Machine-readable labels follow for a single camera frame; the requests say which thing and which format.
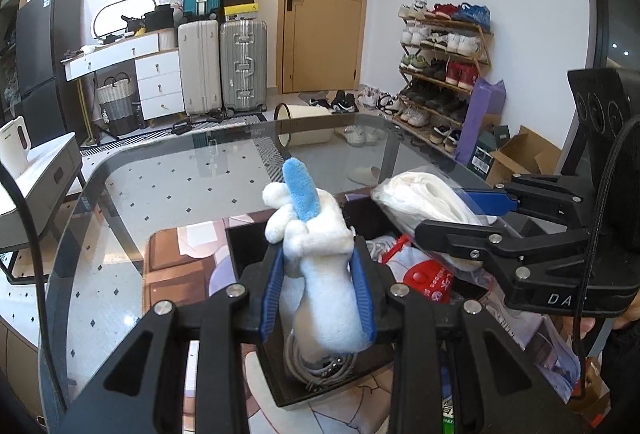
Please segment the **white plush toy blue horn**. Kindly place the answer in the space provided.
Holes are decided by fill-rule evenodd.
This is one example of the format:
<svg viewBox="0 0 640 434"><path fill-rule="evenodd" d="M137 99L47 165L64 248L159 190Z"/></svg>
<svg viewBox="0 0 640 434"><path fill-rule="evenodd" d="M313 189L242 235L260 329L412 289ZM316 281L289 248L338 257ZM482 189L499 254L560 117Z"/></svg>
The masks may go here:
<svg viewBox="0 0 640 434"><path fill-rule="evenodd" d="M285 276L303 282L298 302L282 303L293 313L292 332L305 362L315 364L334 355L363 352L371 341L363 331L349 261L355 233L329 192L314 184L301 160L282 165L283 180L262 191L265 206L274 209L265 238L279 243Z"/></svg>

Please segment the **white vanity desk with drawers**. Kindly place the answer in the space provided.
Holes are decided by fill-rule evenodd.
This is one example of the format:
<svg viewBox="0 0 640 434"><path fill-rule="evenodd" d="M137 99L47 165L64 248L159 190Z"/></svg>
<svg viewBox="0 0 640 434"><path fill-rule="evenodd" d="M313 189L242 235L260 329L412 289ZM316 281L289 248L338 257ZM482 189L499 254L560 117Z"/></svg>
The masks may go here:
<svg viewBox="0 0 640 434"><path fill-rule="evenodd" d="M69 81L91 76L98 84L109 74L126 73L137 90L145 121L184 113L176 29L162 29L61 61Z"/></svg>

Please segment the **silver suitcase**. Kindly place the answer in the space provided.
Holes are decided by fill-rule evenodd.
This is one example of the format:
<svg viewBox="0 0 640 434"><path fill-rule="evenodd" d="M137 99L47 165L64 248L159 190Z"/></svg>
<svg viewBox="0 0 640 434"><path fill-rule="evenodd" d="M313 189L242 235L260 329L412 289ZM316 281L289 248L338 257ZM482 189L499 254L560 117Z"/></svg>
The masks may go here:
<svg viewBox="0 0 640 434"><path fill-rule="evenodd" d="M220 30L221 93L228 116L264 111L267 101L267 25L249 19Z"/></svg>

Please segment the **woven laundry basket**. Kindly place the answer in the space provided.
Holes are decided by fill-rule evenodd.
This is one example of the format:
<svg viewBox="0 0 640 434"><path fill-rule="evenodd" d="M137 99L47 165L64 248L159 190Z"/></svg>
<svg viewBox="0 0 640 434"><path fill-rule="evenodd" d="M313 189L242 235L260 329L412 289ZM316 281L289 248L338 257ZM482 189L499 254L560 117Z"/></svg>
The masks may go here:
<svg viewBox="0 0 640 434"><path fill-rule="evenodd" d="M138 101L137 87L127 73L108 76L103 85L96 89L96 99L103 123L112 135L126 135L138 127L134 108Z"/></svg>

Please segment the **brown cardboard box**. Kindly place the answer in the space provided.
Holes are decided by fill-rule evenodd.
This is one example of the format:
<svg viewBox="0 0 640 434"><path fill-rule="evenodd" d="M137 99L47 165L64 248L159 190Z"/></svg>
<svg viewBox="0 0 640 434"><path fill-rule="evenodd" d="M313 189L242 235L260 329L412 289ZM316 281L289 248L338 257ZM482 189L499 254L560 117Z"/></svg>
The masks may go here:
<svg viewBox="0 0 640 434"><path fill-rule="evenodd" d="M494 159L486 183L505 184L513 174L552 175L561 150L544 136L522 125L518 134L491 153Z"/></svg>

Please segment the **oval vanity mirror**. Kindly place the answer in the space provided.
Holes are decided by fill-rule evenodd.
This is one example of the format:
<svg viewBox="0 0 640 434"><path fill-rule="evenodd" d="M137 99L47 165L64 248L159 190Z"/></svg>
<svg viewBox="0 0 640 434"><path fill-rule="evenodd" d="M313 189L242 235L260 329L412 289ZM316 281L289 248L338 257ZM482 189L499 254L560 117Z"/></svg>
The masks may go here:
<svg viewBox="0 0 640 434"><path fill-rule="evenodd" d="M156 6L155 0L119 0L107 4L93 18L92 35L96 40L104 40L110 34L124 34L130 22L142 20Z"/></svg>

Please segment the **wooden low cabinet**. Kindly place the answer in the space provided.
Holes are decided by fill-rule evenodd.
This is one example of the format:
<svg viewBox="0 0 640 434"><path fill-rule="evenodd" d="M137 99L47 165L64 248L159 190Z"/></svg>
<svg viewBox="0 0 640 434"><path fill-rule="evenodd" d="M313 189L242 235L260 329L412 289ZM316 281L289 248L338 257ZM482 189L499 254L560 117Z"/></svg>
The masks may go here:
<svg viewBox="0 0 640 434"><path fill-rule="evenodd" d="M4 319L1 319L1 370L27 413L46 430L39 388L38 348Z"/></svg>

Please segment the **white electric kettle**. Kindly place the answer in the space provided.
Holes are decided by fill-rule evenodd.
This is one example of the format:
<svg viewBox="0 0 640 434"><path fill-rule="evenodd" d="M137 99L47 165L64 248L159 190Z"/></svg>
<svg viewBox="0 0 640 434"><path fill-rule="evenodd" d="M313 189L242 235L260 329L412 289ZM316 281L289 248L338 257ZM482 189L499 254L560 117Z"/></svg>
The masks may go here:
<svg viewBox="0 0 640 434"><path fill-rule="evenodd" d="M1 163L13 178L20 177L29 166L28 153L32 149L25 120L22 116L4 124L0 130Z"/></svg>

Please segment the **white suitcase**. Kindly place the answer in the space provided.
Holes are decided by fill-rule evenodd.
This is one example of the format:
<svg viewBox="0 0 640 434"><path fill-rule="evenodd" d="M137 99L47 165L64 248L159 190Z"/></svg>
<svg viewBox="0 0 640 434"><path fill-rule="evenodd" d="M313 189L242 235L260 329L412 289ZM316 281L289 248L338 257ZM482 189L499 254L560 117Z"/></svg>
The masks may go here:
<svg viewBox="0 0 640 434"><path fill-rule="evenodd" d="M219 24L188 22L178 27L178 52L184 110L188 116L222 107Z"/></svg>

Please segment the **wooden shoe rack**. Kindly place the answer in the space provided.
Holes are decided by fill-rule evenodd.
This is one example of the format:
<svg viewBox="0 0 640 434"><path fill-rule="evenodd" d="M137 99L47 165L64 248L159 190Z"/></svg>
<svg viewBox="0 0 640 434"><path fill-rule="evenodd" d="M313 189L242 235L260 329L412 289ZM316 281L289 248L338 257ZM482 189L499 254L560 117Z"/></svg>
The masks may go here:
<svg viewBox="0 0 640 434"><path fill-rule="evenodd" d="M459 161L463 130L477 81L491 68L494 35L477 22L404 12L396 120L428 146Z"/></svg>

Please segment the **overturned beige waste bin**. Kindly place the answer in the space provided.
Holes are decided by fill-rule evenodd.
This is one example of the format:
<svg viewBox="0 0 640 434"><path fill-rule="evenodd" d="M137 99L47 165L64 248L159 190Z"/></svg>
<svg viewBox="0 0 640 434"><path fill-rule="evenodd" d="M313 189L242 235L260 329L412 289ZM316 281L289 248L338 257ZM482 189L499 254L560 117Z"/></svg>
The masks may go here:
<svg viewBox="0 0 640 434"><path fill-rule="evenodd" d="M290 105L281 102L274 109L273 121L278 121L278 142L283 148L324 144L331 139L332 128L321 119L332 116L321 106Z"/></svg>

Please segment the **red balloon glue bag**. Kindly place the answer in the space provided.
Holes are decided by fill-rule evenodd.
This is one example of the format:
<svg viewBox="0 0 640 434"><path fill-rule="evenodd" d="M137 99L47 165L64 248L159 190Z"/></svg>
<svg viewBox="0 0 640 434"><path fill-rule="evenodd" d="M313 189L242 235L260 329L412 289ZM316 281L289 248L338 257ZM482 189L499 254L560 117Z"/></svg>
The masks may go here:
<svg viewBox="0 0 640 434"><path fill-rule="evenodd" d="M436 258L416 248L406 236L382 236L380 261L397 282L413 288L433 302L448 303L454 274Z"/></svg>

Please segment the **white cloth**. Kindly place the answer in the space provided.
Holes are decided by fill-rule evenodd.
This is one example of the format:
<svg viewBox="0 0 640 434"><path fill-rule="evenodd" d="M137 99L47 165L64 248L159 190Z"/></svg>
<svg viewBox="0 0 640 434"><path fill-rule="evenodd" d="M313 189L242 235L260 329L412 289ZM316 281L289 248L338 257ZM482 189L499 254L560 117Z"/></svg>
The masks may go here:
<svg viewBox="0 0 640 434"><path fill-rule="evenodd" d="M459 184L445 180L434 168L417 168L388 178L371 190L371 199L411 239L424 220L473 226L503 223L498 216L480 212Z"/></svg>

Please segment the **green snack packet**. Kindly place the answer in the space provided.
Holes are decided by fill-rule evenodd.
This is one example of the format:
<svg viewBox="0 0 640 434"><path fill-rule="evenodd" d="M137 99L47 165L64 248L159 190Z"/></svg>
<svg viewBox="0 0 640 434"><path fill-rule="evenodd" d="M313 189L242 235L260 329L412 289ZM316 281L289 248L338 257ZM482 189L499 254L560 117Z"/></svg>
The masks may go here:
<svg viewBox="0 0 640 434"><path fill-rule="evenodd" d="M442 434L454 434L454 419L442 417Z"/></svg>

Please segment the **black refrigerator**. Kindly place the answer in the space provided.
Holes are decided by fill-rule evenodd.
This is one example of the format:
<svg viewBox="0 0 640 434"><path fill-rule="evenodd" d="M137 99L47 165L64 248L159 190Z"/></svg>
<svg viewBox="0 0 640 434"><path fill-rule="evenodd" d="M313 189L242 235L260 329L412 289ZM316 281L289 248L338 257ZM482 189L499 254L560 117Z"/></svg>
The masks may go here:
<svg viewBox="0 0 640 434"><path fill-rule="evenodd" d="M81 0L31 0L17 11L17 112L35 146L67 133L88 137L77 85L62 65L81 48L80 15Z"/></svg>

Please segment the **wooden door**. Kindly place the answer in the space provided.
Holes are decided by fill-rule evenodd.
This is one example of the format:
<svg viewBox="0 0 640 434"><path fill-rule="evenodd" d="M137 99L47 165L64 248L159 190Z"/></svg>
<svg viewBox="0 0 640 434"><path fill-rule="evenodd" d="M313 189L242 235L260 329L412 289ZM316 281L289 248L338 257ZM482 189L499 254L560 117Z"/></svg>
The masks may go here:
<svg viewBox="0 0 640 434"><path fill-rule="evenodd" d="M283 94L354 90L367 0L278 0L277 86Z"/></svg>

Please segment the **white side table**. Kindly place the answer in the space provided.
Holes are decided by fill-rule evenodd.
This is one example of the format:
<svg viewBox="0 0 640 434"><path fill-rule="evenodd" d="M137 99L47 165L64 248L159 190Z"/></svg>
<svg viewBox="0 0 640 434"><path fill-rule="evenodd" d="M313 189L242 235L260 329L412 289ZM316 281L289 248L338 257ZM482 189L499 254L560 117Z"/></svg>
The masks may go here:
<svg viewBox="0 0 640 434"><path fill-rule="evenodd" d="M28 204L38 238L50 227L62 201L80 175L82 159L74 133L44 142L28 155L28 169L16 180ZM26 232L4 188L1 189L0 246L9 252L28 245Z"/></svg>

